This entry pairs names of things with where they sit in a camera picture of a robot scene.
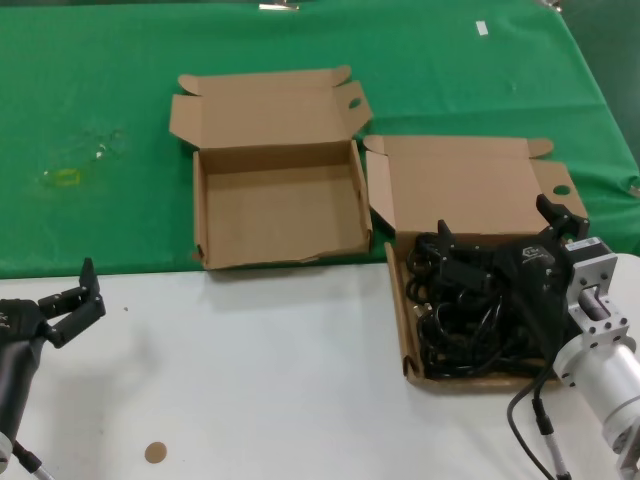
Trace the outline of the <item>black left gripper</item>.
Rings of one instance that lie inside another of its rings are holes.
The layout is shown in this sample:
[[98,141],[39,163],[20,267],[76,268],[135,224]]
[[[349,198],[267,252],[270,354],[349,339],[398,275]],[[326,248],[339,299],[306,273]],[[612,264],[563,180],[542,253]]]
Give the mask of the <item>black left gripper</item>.
[[106,315],[100,284],[87,257],[79,286],[33,300],[1,301],[1,433],[16,435],[45,338],[62,348]]

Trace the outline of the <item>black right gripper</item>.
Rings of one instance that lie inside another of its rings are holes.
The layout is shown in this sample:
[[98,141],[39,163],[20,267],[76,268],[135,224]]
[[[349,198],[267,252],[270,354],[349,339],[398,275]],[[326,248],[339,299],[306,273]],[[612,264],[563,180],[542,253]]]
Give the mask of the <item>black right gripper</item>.
[[535,236],[519,237],[497,246],[460,242],[446,222],[437,222],[439,271],[442,280],[489,294],[497,280],[516,317],[533,336],[543,358],[553,361],[566,343],[568,274],[559,246],[587,237],[590,221],[546,195],[536,198],[547,226]]

